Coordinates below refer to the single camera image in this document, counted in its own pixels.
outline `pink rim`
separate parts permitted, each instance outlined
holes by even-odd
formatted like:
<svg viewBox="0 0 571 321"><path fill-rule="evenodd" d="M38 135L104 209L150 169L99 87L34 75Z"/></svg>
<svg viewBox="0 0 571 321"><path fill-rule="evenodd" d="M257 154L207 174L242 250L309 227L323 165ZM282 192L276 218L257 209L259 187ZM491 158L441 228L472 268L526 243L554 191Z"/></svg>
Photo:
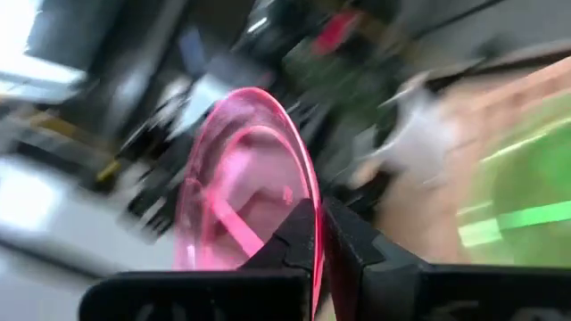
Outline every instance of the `pink rim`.
<svg viewBox="0 0 571 321"><path fill-rule="evenodd" d="M298 167L300 168L300 170L304 173L307 174L307 177L309 178L309 181L305 180L305 178L302 180L304 182L304 190L305 193L311 197L312 201L313 201L313 208L315 210L315 239L316 239L316 243L315 243L315 248L314 248L314 267L313 267L313 297L312 297L312 318L315 315L315 311L317 308L317 303L318 303L318 298L319 298L319 289L321 286L321 275L322 275L322 271L323 271L323 262L324 262L324 254L323 254L323 245L321 242L321 237L322 237L322 226L321 226L321 218L322 218L322 212L321 212L321 201L320 201L320 197L319 197L319 186L318 186L318 181L317 181L317 177L315 175L315 172L313 170L313 165L311 163L311 159L309 156L309 153L307 152L307 149L305 148L305 144L303 143L303 140L299 134L299 132L297 131L297 128L295 127L294 123L292 122L292 120L289 118L289 116L287 115L286 111L284 110L284 108L281 106L281 104L274 98L272 97L270 94L268 94L267 92L265 92L262 89L259 89L257 87L245 87L245 88L241 88L241 89L237 89L235 91L233 91L232 93L230 93L230 95L228 95L226 100L230 100L230 99L237 99L237 98L241 98L241 97L247 97L247 96L256 96L257 99L265 102L268 106L271 107L271 109L273 110L273 112L275 112L278 117L280 119L282 119L289 130L291 130L292 133L294 133L294 138L295 138L295 142L300 146L300 150L302 153L302 161L298 160L297 157L294 157L296 160L296 164L298 165ZM216 106L214 107L214 109L211 112L211 115L215 114L215 112L223 105L223 103L225 101L220 101L216 104ZM207 128L210 123L212 121L212 117L209 117L203 124L203 128ZM269 128L265 128L265 127L260 127L263 128L263 130L268 131ZM233 137L233 144L235 144L237 142L238 139L240 139L242 136L246 135L248 132L252 132L253 130L260 130L259 128L256 127L250 127L247 128L246 130L241 130L240 134L241 135L236 135L236 137ZM201 144L203 141L203 137L204 137L204 130L201 132L201 134L198 136L198 139L196 140L196 144ZM292 152L292 155L295 155L295 152L293 150L293 147L287 142L287 140L285 140L284 137L282 137L278 132L270 132L271 135L273 135L275 138L277 138L280 143L282 143L287 149L288 151ZM193 151L190 153L189 158L188 158L188 163L191 163L191 161L196 157L198 149L193 148ZM192 177L190 177L190 168L187 167L186 169L186 174L185 174L185 181L191 185L194 181L195 184L199 184L200 182L196 181L195 179L193 179ZM184 267L186 265L187 259L188 259L188 253L190 251L195 251L194 246L191 243L191 240L189 239L189 236L187 233L185 233L184 228L181 226L181 224L184 224L185 219L184 219L184 215L186 213L185 211L185 204L186 204L186 195L188 192L188 185L187 184L183 184L183 188L181 188L180 192L179 192L179 199L182 202L178 202L178 206L177 206L177 224L175 225L175 235L176 235L176 256L175 256L175 269L181 269L182 267ZM244 222L239 222L238 220L236 220L236 217L238 217L235 212L228 207L228 205L225 205L225 202L220 200L221 202L216 202L215 205L218 210L219 213L225 213L225 217L223 219L221 219L222 222L224 222L224 225L227 225L227 227L229 227L228 231L230 231L230 229L232 229L232 231L230 231L230 233L232 233L235 237L238 237L239 239L244 240L244 245L246 245L246 249L245 251L249 254L251 254L251 252L253 251L252 249L255 248L255 246L259 246L258 245L254 245L254 247L252 248L247 248L248 247L248 243L249 242L253 242L253 244L256 244L256 240L255 237L252 237L251 235L251 230L249 229L249 227L247 227L245 230L240 227L241 225L244 224Z"/></svg>

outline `red object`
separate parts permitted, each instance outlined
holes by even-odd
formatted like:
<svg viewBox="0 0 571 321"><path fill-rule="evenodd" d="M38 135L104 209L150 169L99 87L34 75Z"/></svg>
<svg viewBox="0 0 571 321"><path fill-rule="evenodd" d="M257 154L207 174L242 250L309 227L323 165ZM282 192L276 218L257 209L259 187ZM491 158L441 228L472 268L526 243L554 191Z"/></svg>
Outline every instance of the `red object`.
<svg viewBox="0 0 571 321"><path fill-rule="evenodd" d="M313 42L315 54L330 54L352 33L359 14L355 11L339 12L323 28Z"/></svg>
<svg viewBox="0 0 571 321"><path fill-rule="evenodd" d="M201 130L179 196L175 268L239 268L310 198L315 312L323 267L319 188L294 123L270 94L247 87L217 103Z"/></svg>

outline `black cable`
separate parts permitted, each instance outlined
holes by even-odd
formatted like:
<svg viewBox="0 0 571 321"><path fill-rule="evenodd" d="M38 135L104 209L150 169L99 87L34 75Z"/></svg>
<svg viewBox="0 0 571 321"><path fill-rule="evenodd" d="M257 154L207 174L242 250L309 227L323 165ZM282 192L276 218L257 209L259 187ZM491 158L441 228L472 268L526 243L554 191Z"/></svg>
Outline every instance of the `black cable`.
<svg viewBox="0 0 571 321"><path fill-rule="evenodd" d="M456 15L454 15L454 16L452 16L452 17L450 17L450 18L448 18L448 19L446 19L446 20L444 20L444 21L435 23L434 25L429 26L429 27L427 27L427 28L425 28L425 29L421 29L419 32L417 32L416 34L414 34L414 35L411 37L411 39L412 39L412 40L419 40L420 38L426 37L426 36L428 36L429 34L431 34L431 33L433 33L433 32L436 32L436 31L439 30L439 29L442 29L442 28L444 28L444 27L447 27L447 26L449 26L449 25L451 25L451 24L453 24L453 23L455 23L455 22L461 21L462 19L466 19L467 17L469 17L469 16L471 16L471 15L473 15L473 14L475 14L475 13L478 13L478 12L481 12L481 11L483 11L483 10L485 10L485 9L491 8L491 7L495 6L496 4L500 4L500 3L504 2L504 1L505 1L505 0L490 0L490 1L484 2L483 4L476 5L476 6L472 7L472 8L470 8L470 9L468 9L468 10L462 12L462 13L456 14Z"/></svg>

